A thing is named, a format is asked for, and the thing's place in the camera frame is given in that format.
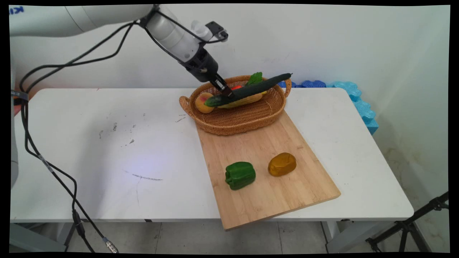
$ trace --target yellow vegetable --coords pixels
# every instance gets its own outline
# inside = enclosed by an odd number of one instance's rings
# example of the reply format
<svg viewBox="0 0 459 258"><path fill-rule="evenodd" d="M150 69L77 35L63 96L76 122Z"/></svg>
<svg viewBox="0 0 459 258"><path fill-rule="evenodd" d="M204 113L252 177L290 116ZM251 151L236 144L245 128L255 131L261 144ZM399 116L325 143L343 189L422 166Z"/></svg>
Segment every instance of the yellow vegetable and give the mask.
<svg viewBox="0 0 459 258"><path fill-rule="evenodd" d="M213 96L212 93L209 93L209 92L201 93L195 100L196 109L199 112L204 113L204 114L212 112L214 107L208 107L208 106L204 105L204 102L206 102L206 100L208 98L212 97L212 96Z"/></svg>
<svg viewBox="0 0 459 258"><path fill-rule="evenodd" d="M250 104L259 101L263 97L263 93L258 93L252 96L248 96L247 98L240 99L238 101L234 101L231 103L228 103L223 106L219 106L219 108L234 108L234 107L239 107L245 104Z"/></svg>
<svg viewBox="0 0 459 258"><path fill-rule="evenodd" d="M268 165L268 171L273 176L282 176L292 172L297 167L295 157L287 152L275 156Z"/></svg>

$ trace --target wicker basket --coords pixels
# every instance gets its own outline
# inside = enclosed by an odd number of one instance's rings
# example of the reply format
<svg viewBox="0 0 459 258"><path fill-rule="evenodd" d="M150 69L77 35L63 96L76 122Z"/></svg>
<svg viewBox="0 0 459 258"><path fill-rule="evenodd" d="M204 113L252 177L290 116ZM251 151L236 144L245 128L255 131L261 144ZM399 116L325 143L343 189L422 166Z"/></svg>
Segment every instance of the wicker basket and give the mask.
<svg viewBox="0 0 459 258"><path fill-rule="evenodd" d="M245 85L250 75L243 75L225 79L230 88L236 85ZM257 129L272 124L285 107L285 98L291 89L290 79L286 80L285 92L279 85L269 89L267 94L257 102L235 108L215 108L208 114L199 112L194 103L202 92L213 95L219 91L210 83L197 88L190 98L180 97L179 102L183 110L196 121L196 125L206 132L217 135L233 135Z"/></svg>

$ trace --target black cable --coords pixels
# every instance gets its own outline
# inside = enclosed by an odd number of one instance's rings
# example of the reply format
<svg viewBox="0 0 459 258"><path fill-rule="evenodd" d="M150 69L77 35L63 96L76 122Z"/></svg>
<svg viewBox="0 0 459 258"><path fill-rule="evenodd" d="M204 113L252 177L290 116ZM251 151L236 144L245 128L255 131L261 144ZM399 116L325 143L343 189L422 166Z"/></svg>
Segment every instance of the black cable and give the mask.
<svg viewBox="0 0 459 258"><path fill-rule="evenodd" d="M173 23L177 24L179 27L181 27L182 29L184 29L186 32L190 33L191 35L195 36L196 38L198 38L199 40L201 40L202 42L205 42L203 39L201 39L200 37L198 37L197 35L195 35L194 33L192 33L190 30L188 30L187 28L185 28L184 26L182 26L181 24L179 24L178 22L174 21L173 19L169 18L168 16L162 14L161 12L158 11L159 14L161 14L162 16L166 17L168 20L172 21ZM32 71L28 72L22 79L21 79L21 82L19 84L19 88L21 89L21 91L23 92L26 92L26 93L29 93L32 88L38 84L40 81L46 79L47 77L55 74L56 72L62 70L63 68L65 67L71 67L71 66L77 66L77 65L83 65L83 64L87 64L87 63L92 63L92 62L98 62L98 61L103 61L103 60L106 60L106 59L109 59L111 57L114 57L116 54L118 54L118 52L120 51L123 43L124 43L124 40L126 39L129 31L131 30L132 26L134 24L138 24L137 22L131 22L131 23L128 23L128 24L125 24L123 26L121 26L120 28L118 28L115 32L113 32L111 35L109 35L108 37L106 37L104 40L102 40L100 43L96 44L94 47L92 47L91 49L89 49L88 51L86 51L85 53L81 54L80 56L76 57L75 59L69 61L68 63L66 64L62 64L62 65L43 65L43 66L40 66L40 67L37 67L35 69L33 69ZM122 30L123 28L125 27L129 27L127 29L127 31L125 32L117 50L109 55L109 56L106 56L106 57L102 57L102 58L97 58L97 59L93 59L93 60L88 60L88 61L84 61L84 62L77 62L75 63L77 60L83 58L84 56L86 56L87 54L91 53L93 50L95 50L96 48L98 48L100 45L102 45L103 43L105 43L107 40L109 40L111 37L113 37L115 34L117 34L120 30ZM163 51L165 51L166 53L168 53L172 58L176 59L179 63L189 67L190 69L195 69L195 70L198 70L198 71L201 71L200 69L197 69L197 68L194 68L186 63L184 63L183 61L181 61L180 59L178 59L177 57L175 57L172 53L170 53L168 50L166 50L163 46L161 46L159 44L158 41L156 41L156 39L150 34L150 32L145 28L147 34L151 37L151 39L153 40L153 42L155 42ZM228 35L223 38L223 39L219 39L219 40L214 40L214 41L208 41L206 42L207 44L210 44L210 43L216 43L216 42L220 42L220 41L223 41L225 39L228 38ZM55 70L45 74L44 76L38 78L37 80L35 80L28 88L26 91L24 91L24 88L23 88L23 84L25 82L25 80L30 76L32 75L33 73L35 73L36 71L38 70L41 70L41 69L44 69L44 68L56 68ZM31 154L32 156L40 159L44 164L45 166L49 169L49 171L53 174L53 176L59 181L59 183L66 189L66 191L69 193L69 195L73 198L73 201L72 201L72 211L74 213L74 223L77 227L77 230L79 229L78 231L78 234L82 237L83 241L85 242L86 246L88 247L88 249L91 251L91 252L94 252L94 250L92 249L91 245L88 243L85 235L84 235L84 229L81 225L81 220L78 216L78 213L76 212L75 210L75 203L78 205L78 207L81 209L81 211L83 212L83 214L86 216L86 218L88 219L88 221L91 223L91 225L94 227L94 229L96 230L96 232L99 234L99 236L104 239L104 241L108 241L106 240L106 238L103 236L103 234L100 232L100 230L97 228L97 226L94 224L94 222L91 220L91 218L89 217L89 215L86 213L86 211L83 209L83 207L81 206L81 204L78 202L77 198L76 198L76 194L77 194L77 182L76 180L68 175L67 173L65 173L64 171L60 170L58 167L54 166L52 163L49 163L47 162L43 156L41 156L40 152L38 151L37 147L35 146L33 140L32 140L32 137L30 135L30 132L28 130L28 102L26 101L23 101L22 104L21 104L21 119L22 119L22 124L24 126L24 131L25 131L25 149L26 151ZM33 153L32 151L30 151L29 147L28 147L28 144L30 143L31 147L33 148L34 152ZM53 169L56 169L57 171L59 171L61 174L67 176L70 180L72 180L73 184L74 184L74 193L72 194L72 192L70 191L70 189L65 185L65 183L61 180L61 178L53 171Z"/></svg>
<svg viewBox="0 0 459 258"><path fill-rule="evenodd" d="M85 53L81 54L80 56L78 56L77 58L69 61L68 63L66 64L63 64L63 65L42 65L42 66L39 66L33 70L31 70L30 72L28 72L26 75L24 75L24 77L21 79L21 82L19 83L19 88L21 89L21 91L24 91L26 93L29 93L30 90L37 84L39 83L40 81L42 81L43 79L55 74L56 72L59 72L60 70L62 70L63 68L65 67L70 67L70 66L76 66L76 65L82 65L82 64L87 64L87 63L92 63L92 62L97 62L97 61L102 61L102 60L105 60L105 59L108 59L108 58L111 58L111 57L114 57L116 54L118 54L119 50L121 49L121 46L123 45L123 42L124 42L124 39L126 38L126 36L128 35L128 32L129 30L132 28L132 26L134 24L137 24L137 22L131 22L131 23L127 23L121 27L119 27L117 30L115 30L112 34L110 34L108 37L106 37L105 39L103 39L101 42L99 42L98 44L96 44L94 47L90 48L88 51L86 51ZM89 61L84 61L84 62L78 62L78 63L75 63L75 61L78 61L80 60L81 58L85 57L86 55L88 55L89 53L91 53L92 51L94 51L96 48L98 48L100 45L102 45L103 43L105 43L107 40L111 39L114 35L116 35L120 30L122 30L123 28L125 27L128 27L128 30L126 31L126 33L124 34L123 36L123 39L121 40L121 43L120 45L118 46L118 49L115 51L115 53L109 55L109 56L106 56L106 57L102 57L102 58L97 58L97 59L93 59L93 60L89 60ZM24 81L30 76L32 75L33 73L35 73L36 71L38 70L41 70L41 69L44 69L44 68L58 68L58 69L55 69L53 71L51 71L50 73L38 78L34 83L32 83L29 88L27 89L27 91L24 90L23 88L23 84L24 84Z"/></svg>
<svg viewBox="0 0 459 258"><path fill-rule="evenodd" d="M88 249L91 251L91 252L94 252L94 249L92 249L91 245L89 244L88 240L86 239L86 237L82 237L84 243L86 244L86 246L88 247Z"/></svg>
<svg viewBox="0 0 459 258"><path fill-rule="evenodd" d="M108 59L108 58L111 58L113 56L115 56L121 49L121 46L123 45L123 42L124 40L126 39L126 36L128 34L128 32L130 31L130 29L132 28L132 26L134 24L137 24L137 22L131 22L131 23L128 23L128 24L125 24L123 25L122 27L120 27L119 29L117 29L114 33L112 33L111 35L109 35L107 38L105 38L104 40L102 40L100 43L98 43L96 46L92 47L90 50L88 50L87 52L83 53L82 55L78 56L77 58L71 60L70 62L68 62L67 64L64 64L64 65L45 65L45 66L40 66L40 67L37 67L35 68L34 70L30 71L29 73L27 73L21 80L20 82L20 89L22 91L24 91L24 88L23 88L23 83L24 81L27 79L27 77L29 77L30 75L32 75L34 72L40 70L40 69L43 69L43 68L51 68L51 67L57 67L57 69L47 73L46 75L40 77L39 79L35 80L30 86L29 88L27 89L27 93L30 92L30 90L37 84L39 83L41 80L53 75L54 73L62 70L63 68L65 67L70 67L70 66L76 66L76 65L83 65L83 64L86 64L86 63L91 63L91 62L97 62L97 61L102 61L102 60L105 60L105 59ZM89 61L84 61L84 62L79 62L79 63L75 63L75 61L83 58L84 56L86 56L87 54L89 54L90 52L92 52L93 50L95 50L97 47L99 47L100 45L102 45L103 43L105 43L107 40L109 40L111 37L113 37L116 33L118 33L121 29L125 28L129 26L129 28L127 29L126 33L124 34L123 36L123 39L121 40L120 42L120 45L118 46L118 49L111 55L109 56L106 56L106 57L102 57L102 58L97 58L97 59L93 59L93 60L89 60ZM83 238L83 240L85 241L85 244L86 246L88 247L88 249L90 249L91 252L94 252L94 250L92 249L92 247L90 246L90 244L87 242L86 238L85 238L85 235L84 235L84 229L83 229L83 226L81 224L81 219L79 218L78 216L78 213L76 212L75 210L75 203L78 205L78 207L81 209L81 211L83 212L83 214L86 216L86 218L88 219L88 221L91 223L91 225L94 227L94 229L96 230L96 232L99 234L99 236L105 241L105 237L104 235L100 232L100 230L97 228L97 226L94 224L94 222L91 220L91 218L89 217L89 215L86 213L86 211L83 209L83 207L81 206L81 204L78 202L78 200L76 199L76 193L77 193L77 183L76 183L76 180L68 175L67 173L65 173L64 171L60 170L58 167L54 166L52 163L49 163L47 162L40 154L40 152L38 151L37 147L35 146L34 144L34 141L32 140L32 137L30 135L30 132L28 130L28 102L25 102L23 101L22 104L21 104L21 119L22 119L22 124L24 126L24 131L25 131L25 149L26 151L31 154L32 156L42 160L42 162L47 166L47 168L49 169L49 171L53 174L53 176L59 181L59 183L66 189L66 191L69 193L69 195L72 197L73 199L73 202L72 202L72 211L74 213L74 223L77 227L77 230L78 230L78 234ZM31 147L33 148L34 152L33 153L32 151L30 151L29 147L28 147L28 144L30 143ZM60 173L62 173L63 175L67 176L70 180L72 180L73 184L74 184L74 192L72 194L72 192L70 191L70 189L65 185L65 183L61 180L61 178L53 171L53 169L56 169L57 171L59 171Z"/></svg>
<svg viewBox="0 0 459 258"><path fill-rule="evenodd" d="M22 116L23 113L27 113L27 112L28 112L28 104L25 103L25 104L23 104L23 106L21 106L21 116ZM28 131L28 122L27 122L27 118L22 117L22 123L23 123L23 125L24 125L24 130L26 131L26 137L27 137L27 139L26 139L26 146L25 146L26 151L27 151L30 155L32 155L32 156L34 156L34 157L40 159L39 156L38 156L37 154L35 154L35 153L33 153L33 152L31 152L31 151L29 150L28 145L27 145L27 140L29 140L29 141L30 141L30 144L31 144L31 146L32 146L32 148L36 148L34 142L32 141L32 137L30 136L30 133L29 133L29 131ZM63 175L65 175L65 176L67 176L68 178L70 178L70 179L76 184L75 179L73 179L70 175L68 175L68 174L65 173L64 171L60 170L58 167L56 167L56 166L53 165L52 163L48 162L48 164L49 164L52 168L54 168L55 170L59 171L59 172L62 173ZM74 198L75 195L72 194L72 192L70 191L70 189L64 184L64 182L62 182L61 178L59 178L59 176L58 176L56 173L54 173L54 172L51 172L51 173L52 173L53 176L59 181L59 183L61 183L61 185L65 188L65 190L67 190L68 194L69 194L72 198ZM81 204L78 202L78 200L77 200L76 198L74 198L74 199L75 199L75 202L76 202L76 204L78 205L78 207L81 209L81 212L83 212L83 214L84 214L85 217L88 219L88 221L91 223L91 225L94 227L94 229L95 229L96 232L99 234L99 236L100 236L101 238L104 238L104 235L100 232L100 230L97 228L97 226L96 226L96 225L94 224L94 222L91 220L91 218L90 218L89 215L86 213L86 211L83 209L83 207L82 207Z"/></svg>

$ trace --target wooden cutting board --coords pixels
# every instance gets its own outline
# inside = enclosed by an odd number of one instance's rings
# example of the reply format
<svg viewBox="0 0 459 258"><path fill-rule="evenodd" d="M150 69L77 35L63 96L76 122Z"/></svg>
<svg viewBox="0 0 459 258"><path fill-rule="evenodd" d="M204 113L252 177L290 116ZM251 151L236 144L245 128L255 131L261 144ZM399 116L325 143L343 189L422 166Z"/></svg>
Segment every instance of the wooden cutting board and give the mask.
<svg viewBox="0 0 459 258"><path fill-rule="evenodd" d="M341 195L285 111L273 124L242 134L225 136L197 130L225 230ZM297 167L274 177L268 164L282 152L295 156ZM233 191L225 182L225 169L238 161L250 162L256 178Z"/></svg>

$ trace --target basket handle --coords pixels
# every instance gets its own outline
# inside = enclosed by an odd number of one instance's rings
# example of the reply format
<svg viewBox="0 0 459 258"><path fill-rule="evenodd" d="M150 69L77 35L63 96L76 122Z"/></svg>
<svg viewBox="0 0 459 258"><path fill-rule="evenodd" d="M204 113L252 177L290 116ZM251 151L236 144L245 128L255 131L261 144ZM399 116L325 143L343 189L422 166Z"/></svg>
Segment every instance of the basket handle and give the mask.
<svg viewBox="0 0 459 258"><path fill-rule="evenodd" d="M180 102L180 105L182 106L183 110L191 117L191 118L195 118L195 115L193 115L193 113L191 112L190 110L190 99L185 97L185 96L181 96L179 98L179 102Z"/></svg>
<svg viewBox="0 0 459 258"><path fill-rule="evenodd" d="M291 80L290 78L288 78L287 80L285 80L285 94L284 94L285 97L288 97L288 95L290 94L290 90L291 90Z"/></svg>

